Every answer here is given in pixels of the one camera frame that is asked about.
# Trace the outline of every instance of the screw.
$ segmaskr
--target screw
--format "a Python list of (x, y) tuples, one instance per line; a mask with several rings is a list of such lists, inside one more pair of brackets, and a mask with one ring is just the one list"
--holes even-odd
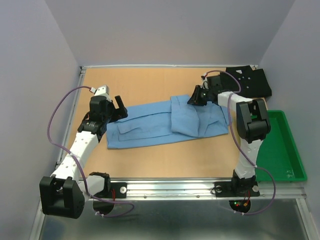
[(255, 193), (257, 193), (257, 192), (259, 192), (259, 187), (258, 187), (257, 185), (254, 185), (254, 186), (252, 187), (252, 190), (253, 190)]
[(215, 189), (215, 191), (217, 193), (222, 193), (222, 187), (221, 186), (216, 186), (214, 189)]
[(127, 192), (127, 188), (125, 186), (120, 187), (120, 193), (125, 194)]

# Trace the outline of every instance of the wire connector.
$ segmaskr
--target wire connector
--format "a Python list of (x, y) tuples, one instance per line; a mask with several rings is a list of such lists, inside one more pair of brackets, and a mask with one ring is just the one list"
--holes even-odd
[(89, 90), (91, 93), (95, 94), (97, 89), (95, 89), (94, 87), (91, 87), (90, 90)]
[(73, 152), (70, 152), (69, 155), (70, 155), (70, 157), (74, 156), (74, 157), (76, 157), (76, 159), (79, 159), (79, 156), (75, 155)]
[(206, 80), (207, 76), (208, 76), (208, 73), (205, 72), (204, 74), (201, 75), (201, 79), (204, 81)]
[(205, 80), (203, 81), (203, 83), (201, 84), (201, 88), (202, 88), (202, 89), (209, 89), (207, 79), (205, 79)]

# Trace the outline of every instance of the white connector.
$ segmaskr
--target white connector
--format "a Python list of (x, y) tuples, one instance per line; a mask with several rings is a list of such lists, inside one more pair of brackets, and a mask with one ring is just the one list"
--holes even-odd
[(201, 88), (202, 88), (202, 89), (209, 89), (207, 78), (205, 78), (205, 79), (203, 80), (203, 83), (201, 84)]
[(94, 87), (91, 87), (90, 90), (89, 90), (91, 93), (95, 94), (97, 89), (95, 89)]
[(105, 96), (109, 102), (112, 102), (109, 96), (109, 87), (107, 85), (103, 85), (98, 87), (98, 89), (94, 93), (95, 96)]

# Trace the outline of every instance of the white wall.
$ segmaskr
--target white wall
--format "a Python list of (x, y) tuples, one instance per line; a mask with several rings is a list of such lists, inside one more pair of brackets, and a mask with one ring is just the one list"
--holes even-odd
[[(29, 239), (39, 182), (58, 151), (46, 139), (50, 115), (76, 86), (78, 64), (44, 0), (1, 1), (0, 239)], [(72, 99), (57, 114), (61, 141)]]
[(267, 49), (271, 109), (284, 110), (306, 169), (306, 192), (320, 228), (320, 1), (296, 0)]
[(81, 66), (257, 64), (294, 0), (46, 0)]

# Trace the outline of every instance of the cable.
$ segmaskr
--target cable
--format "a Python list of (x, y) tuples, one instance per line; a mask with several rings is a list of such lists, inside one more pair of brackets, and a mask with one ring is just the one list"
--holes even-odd
[(238, 150), (240, 151), (240, 153), (245, 157), (245, 159), (256, 169), (260, 169), (264, 172), (266, 172), (271, 180), (272, 180), (272, 183), (273, 183), (273, 195), (272, 195), (272, 198), (271, 198), (271, 201), (269, 202), (269, 204), (264, 207), (263, 209), (261, 210), (258, 210), (258, 211), (255, 211), (255, 212), (247, 212), (247, 213), (243, 213), (243, 212), (239, 212), (239, 211), (235, 211), (235, 213), (239, 213), (241, 215), (247, 215), (247, 216), (252, 216), (252, 215), (257, 215), (257, 214), (260, 214), (262, 212), (264, 212), (265, 210), (267, 210), (275, 201), (275, 198), (276, 198), (276, 190), (277, 190), (277, 187), (276, 187), (276, 181), (274, 179), (274, 177), (272, 176), (272, 174), (265, 168), (263, 167), (259, 167), (257, 166), (256, 164), (254, 164), (250, 159), (249, 157), (246, 155), (246, 153), (241, 149), (239, 143), (237, 142), (237, 139), (236, 139), (236, 136), (235, 136), (235, 133), (234, 133), (234, 129), (233, 129), (233, 126), (232, 126), (232, 118), (231, 118), (231, 113), (230, 113), (230, 103), (231, 103), (231, 97), (233, 94), (238, 94), (241, 92), (241, 85), (239, 83), (239, 81), (234, 77), (232, 76), (230, 73), (226, 72), (226, 71), (221, 71), (221, 70), (211, 70), (211, 71), (208, 71), (206, 72), (202, 77), (204, 77), (205, 79), (207, 78), (207, 75), (209, 73), (214, 73), (214, 72), (220, 72), (220, 73), (224, 73), (224, 74), (227, 74), (228, 76), (230, 76), (235, 82), (236, 84), (238, 85), (239, 87), (239, 90), (238, 91), (234, 91), (233, 93), (231, 93), (228, 97), (228, 102), (227, 102), (227, 112), (228, 112), (228, 120), (229, 120), (229, 125), (230, 125), (230, 132), (231, 132), (231, 135), (232, 135), (232, 139), (236, 145), (236, 147), (238, 148)]
[(115, 191), (115, 189), (112, 189), (112, 200), (113, 201), (116, 200), (116, 191)]
[(244, 199), (242, 201), (244, 202), (246, 200), (246, 198), (247, 198), (247, 193), (245, 192), (244, 193)]
[(245, 204), (248, 204), (249, 203), (249, 201), (250, 201), (250, 190), (248, 191), (248, 194), (249, 194), (249, 197), (248, 197), (248, 201), (246, 201), (246, 203)]
[(234, 76), (232, 76), (230, 73), (228, 73), (228, 72), (226, 72), (226, 71), (222, 71), (222, 70), (211, 70), (211, 71), (207, 71), (205, 74), (203, 74), (203, 75), (201, 76), (201, 79), (202, 79), (204, 82), (206, 82), (207, 76), (208, 76), (208, 74), (210, 74), (210, 73), (223, 73), (223, 74), (227, 74), (227, 75), (228, 75), (229, 77), (231, 77), (231, 78), (236, 82), (236, 84), (238, 85), (239, 90), (238, 90), (238, 91), (234, 91), (234, 93), (235, 93), (235, 94), (238, 94), (238, 93), (241, 92), (240, 82), (239, 82)]
[(72, 154), (72, 152), (71, 152), (68, 148), (62, 146), (61, 144), (58, 144), (58, 143), (54, 142), (54, 141), (51, 139), (51, 136), (50, 136), (51, 123), (52, 123), (52, 120), (53, 120), (53, 118), (54, 118), (54, 116), (55, 116), (58, 108), (59, 108), (60, 105), (63, 103), (63, 101), (69, 96), (69, 94), (71, 94), (72, 92), (74, 92), (74, 91), (76, 91), (76, 90), (78, 90), (78, 89), (89, 89), (89, 90), (91, 90), (92, 87), (89, 87), (89, 86), (78, 86), (78, 87), (75, 87), (75, 88), (71, 89), (69, 92), (66, 93), (66, 95), (60, 100), (60, 102), (58, 103), (58, 105), (55, 107), (55, 109), (54, 109), (54, 111), (53, 111), (53, 113), (52, 113), (52, 115), (51, 115), (51, 117), (50, 117), (50, 120), (49, 120), (49, 123), (48, 123), (48, 127), (47, 127), (47, 129), (46, 129), (47, 138), (48, 138), (49, 142), (50, 142), (52, 145), (54, 145), (54, 146), (56, 146), (56, 147), (64, 150), (65, 152), (67, 152), (67, 153), (73, 158), (73, 160), (74, 160), (76, 166), (78, 167), (79, 172), (80, 172), (80, 174), (81, 174), (81, 176), (82, 176), (83, 183), (84, 183), (84, 187), (85, 187), (85, 192), (86, 192), (86, 194), (87, 194), (88, 196), (90, 196), (92, 199), (95, 199), (95, 200), (98, 200), (98, 201), (101, 201), (101, 202), (105, 202), (105, 203), (109, 203), (109, 204), (125, 204), (125, 205), (131, 205), (131, 208), (130, 208), (128, 211), (123, 212), (123, 213), (119, 213), (119, 214), (115, 214), (115, 215), (103, 215), (103, 214), (100, 214), (99, 212), (96, 212), (96, 215), (99, 215), (99, 216), (102, 216), (102, 217), (106, 217), (106, 218), (115, 218), (115, 217), (123, 216), (123, 215), (125, 215), (125, 214), (130, 213), (130, 212), (135, 208), (135, 205), (134, 205), (133, 203), (127, 202), (127, 201), (110, 201), (110, 200), (106, 200), (106, 199), (99, 198), (99, 197), (96, 197), (96, 196), (94, 196), (94, 195), (91, 195), (90, 192), (89, 192), (89, 189), (88, 189), (88, 183), (87, 183), (86, 175), (85, 175), (84, 170), (82, 169), (82, 167), (81, 167), (81, 165), (80, 165), (77, 157), (74, 156), (74, 155)]

